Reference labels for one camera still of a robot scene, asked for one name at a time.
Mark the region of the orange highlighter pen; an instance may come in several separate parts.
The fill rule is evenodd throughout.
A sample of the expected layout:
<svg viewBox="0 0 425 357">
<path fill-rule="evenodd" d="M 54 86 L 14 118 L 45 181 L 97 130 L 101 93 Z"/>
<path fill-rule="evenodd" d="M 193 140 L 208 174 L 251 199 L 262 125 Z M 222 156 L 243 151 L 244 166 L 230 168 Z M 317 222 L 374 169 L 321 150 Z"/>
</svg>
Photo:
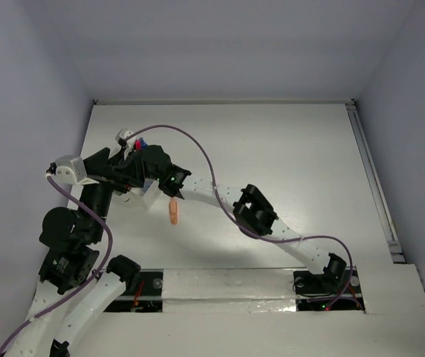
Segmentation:
<svg viewBox="0 0 425 357">
<path fill-rule="evenodd" d="M 171 198 L 169 202 L 169 218 L 172 225 L 177 225 L 179 221 L 178 201 Z"/>
</svg>

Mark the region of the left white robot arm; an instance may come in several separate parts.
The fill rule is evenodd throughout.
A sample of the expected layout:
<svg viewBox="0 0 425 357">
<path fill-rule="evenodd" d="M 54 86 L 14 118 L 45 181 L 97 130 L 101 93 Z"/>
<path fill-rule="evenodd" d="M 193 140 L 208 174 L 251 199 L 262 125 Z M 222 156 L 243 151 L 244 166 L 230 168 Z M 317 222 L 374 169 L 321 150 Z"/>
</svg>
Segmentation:
<svg viewBox="0 0 425 357">
<path fill-rule="evenodd" d="M 39 241 L 48 252 L 33 302 L 0 356 L 70 356 L 97 316 L 122 293 L 138 288 L 140 265 L 111 256 L 113 234 L 106 224 L 112 196 L 138 183 L 129 170 L 132 152 L 104 148 L 85 159 L 58 158 L 48 168 L 47 181 L 77 209 L 46 213 Z"/>
</svg>

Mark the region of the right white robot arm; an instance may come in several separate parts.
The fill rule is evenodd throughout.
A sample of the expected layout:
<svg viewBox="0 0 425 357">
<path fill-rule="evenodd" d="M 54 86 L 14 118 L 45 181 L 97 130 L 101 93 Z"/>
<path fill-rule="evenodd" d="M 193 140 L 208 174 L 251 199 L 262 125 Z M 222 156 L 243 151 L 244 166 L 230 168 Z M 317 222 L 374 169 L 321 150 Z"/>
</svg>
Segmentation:
<svg viewBox="0 0 425 357">
<path fill-rule="evenodd" d="M 346 261 L 315 246 L 288 227 L 256 186 L 248 184 L 239 189 L 217 185 L 173 164 L 158 145 L 143 147 L 128 144 L 122 138 L 117 142 L 125 155 L 118 169 L 135 183 L 155 180 L 158 189 L 170 197 L 221 208 L 242 233 L 270 242 L 300 261 L 313 276 L 312 283 L 324 292 L 336 294 L 340 291 Z"/>
</svg>

